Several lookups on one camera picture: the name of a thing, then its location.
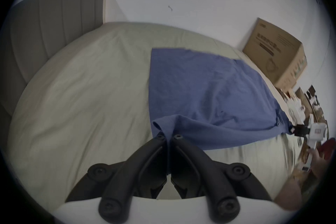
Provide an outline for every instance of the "white device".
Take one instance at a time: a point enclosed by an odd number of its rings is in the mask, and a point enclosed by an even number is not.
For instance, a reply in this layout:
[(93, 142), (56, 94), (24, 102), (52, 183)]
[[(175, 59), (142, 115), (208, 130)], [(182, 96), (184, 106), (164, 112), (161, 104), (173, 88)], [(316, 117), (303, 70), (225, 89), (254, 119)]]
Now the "white device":
[[(308, 122), (309, 134), (306, 135), (307, 138), (307, 145), (315, 149), (316, 143), (319, 141), (323, 141), (326, 137), (326, 133), (328, 127), (325, 123), (314, 123), (314, 116), (313, 114), (309, 115), (309, 122)], [(308, 155), (308, 159), (306, 163), (301, 163), (299, 169), (302, 171), (310, 171), (310, 165), (312, 163), (313, 155), (310, 153)]]

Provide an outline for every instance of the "mattress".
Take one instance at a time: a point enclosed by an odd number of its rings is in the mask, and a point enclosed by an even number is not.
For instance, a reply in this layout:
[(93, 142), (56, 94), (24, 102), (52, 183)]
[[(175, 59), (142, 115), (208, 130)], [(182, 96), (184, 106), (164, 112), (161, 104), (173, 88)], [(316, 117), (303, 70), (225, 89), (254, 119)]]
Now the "mattress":
[[(242, 52), (190, 31), (148, 23), (106, 23), (76, 39), (25, 88), (8, 137), (8, 157), (27, 192), (52, 212), (95, 163), (125, 161), (152, 138), (148, 81), (152, 48), (186, 48), (242, 59), (257, 70), (287, 114), (272, 83)], [(272, 198), (300, 153), (290, 135), (208, 150), (223, 163), (248, 165)], [(161, 199), (178, 198), (166, 184)]]

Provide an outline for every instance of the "blue fabric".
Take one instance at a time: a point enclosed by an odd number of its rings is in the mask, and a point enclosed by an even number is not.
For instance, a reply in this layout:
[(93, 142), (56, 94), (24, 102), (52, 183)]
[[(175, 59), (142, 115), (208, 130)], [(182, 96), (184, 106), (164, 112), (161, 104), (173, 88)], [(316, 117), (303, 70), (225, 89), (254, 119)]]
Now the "blue fabric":
[(242, 60), (185, 49), (152, 49), (152, 134), (182, 134), (201, 149), (241, 146), (288, 133), (286, 114)]

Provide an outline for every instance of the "channel-tufted headboard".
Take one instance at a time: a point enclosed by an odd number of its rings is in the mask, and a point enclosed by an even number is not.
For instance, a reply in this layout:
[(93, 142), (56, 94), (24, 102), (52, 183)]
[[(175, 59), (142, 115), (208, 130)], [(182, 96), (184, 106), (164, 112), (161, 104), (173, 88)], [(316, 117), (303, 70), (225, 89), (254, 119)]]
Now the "channel-tufted headboard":
[(0, 31), (0, 147), (30, 79), (64, 46), (103, 24), (104, 0), (23, 0)]

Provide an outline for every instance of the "wrinkled sheet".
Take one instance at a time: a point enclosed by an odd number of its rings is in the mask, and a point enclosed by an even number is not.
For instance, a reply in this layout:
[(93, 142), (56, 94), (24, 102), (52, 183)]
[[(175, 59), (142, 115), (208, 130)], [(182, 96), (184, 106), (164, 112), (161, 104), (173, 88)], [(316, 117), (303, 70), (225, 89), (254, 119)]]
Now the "wrinkled sheet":
[[(152, 48), (186, 48), (243, 59), (242, 52), (209, 37), (150, 23), (106, 23), (55, 54), (25, 88), (8, 137), (8, 159), (28, 193), (52, 212), (95, 163), (125, 161), (152, 138), (148, 111)], [(271, 197), (291, 174), (297, 138), (275, 138), (205, 151), (223, 163), (249, 166)], [(159, 196), (179, 198), (168, 180)]]
[(174, 132), (203, 150), (288, 133), (290, 122), (262, 77), (244, 61), (185, 49), (152, 49), (152, 134)]

